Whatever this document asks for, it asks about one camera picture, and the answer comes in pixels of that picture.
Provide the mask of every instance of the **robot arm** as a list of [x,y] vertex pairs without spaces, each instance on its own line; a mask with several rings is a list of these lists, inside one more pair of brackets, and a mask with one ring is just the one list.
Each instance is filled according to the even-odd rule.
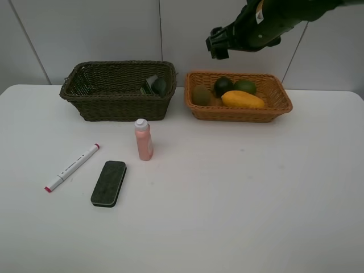
[[256,52],[280,43],[280,36],[302,21],[315,21],[338,6],[364,0],[247,0],[238,18],[217,27],[206,40],[214,59],[229,58],[228,49]]

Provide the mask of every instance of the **green felt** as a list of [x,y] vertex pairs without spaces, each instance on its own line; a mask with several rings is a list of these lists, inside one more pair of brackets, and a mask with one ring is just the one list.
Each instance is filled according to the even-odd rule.
[[91,195],[91,202],[94,206],[112,207],[116,204],[125,172],[124,162],[108,161],[105,163]]

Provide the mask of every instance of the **orange wicker basket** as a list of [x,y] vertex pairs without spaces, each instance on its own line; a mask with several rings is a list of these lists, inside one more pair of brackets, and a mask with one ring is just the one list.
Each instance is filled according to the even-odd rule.
[[[233,82],[249,80],[257,86],[256,96],[261,98],[266,107],[262,109],[247,109],[226,107],[221,99],[215,98],[211,93],[210,106],[198,106],[192,103],[192,91],[197,85],[204,85],[213,90],[214,83],[222,76]],[[280,81],[270,74],[228,73],[195,71],[188,73],[185,83],[185,103],[198,119],[206,121],[244,121],[244,122],[271,122],[276,117],[292,111],[292,102],[288,98]]]

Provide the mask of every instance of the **dark green wicker basket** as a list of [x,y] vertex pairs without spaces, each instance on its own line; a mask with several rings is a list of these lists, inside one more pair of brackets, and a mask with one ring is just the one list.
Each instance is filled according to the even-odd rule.
[[[144,81],[157,75],[167,82],[164,97],[142,95]],[[176,71],[166,61],[93,61],[77,65],[65,79],[61,98],[86,121],[158,121],[176,89]]]

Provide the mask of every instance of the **wicker basket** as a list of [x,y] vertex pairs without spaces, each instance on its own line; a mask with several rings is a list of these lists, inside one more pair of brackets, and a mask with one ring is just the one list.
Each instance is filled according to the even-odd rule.
[[[144,81],[153,75],[167,82],[164,97],[140,93]],[[171,63],[103,61],[77,65],[66,78],[60,96],[86,121],[157,121],[164,118],[175,89],[176,72]]]
[[[211,95],[211,106],[198,106],[192,103],[192,91],[195,86],[204,85],[212,91],[214,83],[222,76],[228,77],[233,82],[241,79],[254,82],[257,86],[257,97],[264,101],[266,107],[262,109],[226,107],[221,99],[213,95]],[[291,100],[282,84],[269,74],[191,72],[186,76],[185,103],[196,118],[207,121],[271,122],[279,115],[292,110]]]

